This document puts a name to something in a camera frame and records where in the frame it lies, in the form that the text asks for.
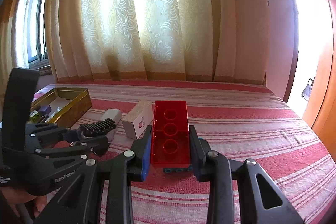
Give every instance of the red lego brick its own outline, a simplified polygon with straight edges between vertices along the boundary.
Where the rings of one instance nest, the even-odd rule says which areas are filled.
[[[189,125],[185,101],[155,101],[151,164],[159,168],[190,166]]]

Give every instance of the purple block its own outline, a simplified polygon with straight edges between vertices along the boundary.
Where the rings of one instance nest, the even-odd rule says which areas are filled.
[[[39,109],[39,114],[41,116],[48,115],[50,112],[51,112],[50,105],[41,106],[41,108]]]

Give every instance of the gold tin box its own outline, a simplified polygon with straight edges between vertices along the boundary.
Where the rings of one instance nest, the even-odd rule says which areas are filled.
[[[92,107],[87,88],[53,88],[31,104],[30,112],[42,105],[49,105],[56,97],[71,100],[48,123],[56,123],[62,127],[72,127],[75,122]]]

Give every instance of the bed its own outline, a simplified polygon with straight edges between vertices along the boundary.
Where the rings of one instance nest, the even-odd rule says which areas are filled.
[[[230,159],[254,158],[275,180],[305,223],[318,223],[336,196],[336,165],[316,134],[286,103],[263,86],[174,81],[96,81],[48,85],[89,89],[92,108],[73,126],[100,119],[108,108],[125,115],[140,99],[186,100],[189,124],[213,150]],[[108,152],[110,159],[129,149],[121,122]],[[209,183],[190,173],[165,174],[151,167],[144,183],[132,183],[134,223],[205,223]],[[100,223],[105,223],[106,191]],[[240,223],[234,185],[235,223]]]

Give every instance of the patterned curtain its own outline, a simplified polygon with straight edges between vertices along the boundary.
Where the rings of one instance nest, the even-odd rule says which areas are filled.
[[[25,12],[23,5],[22,0],[4,0],[0,5],[0,120],[11,70],[28,67],[27,49],[20,26],[21,20],[23,23],[22,11],[23,14]]]
[[[46,0],[44,24],[59,82],[264,81],[267,0]]]

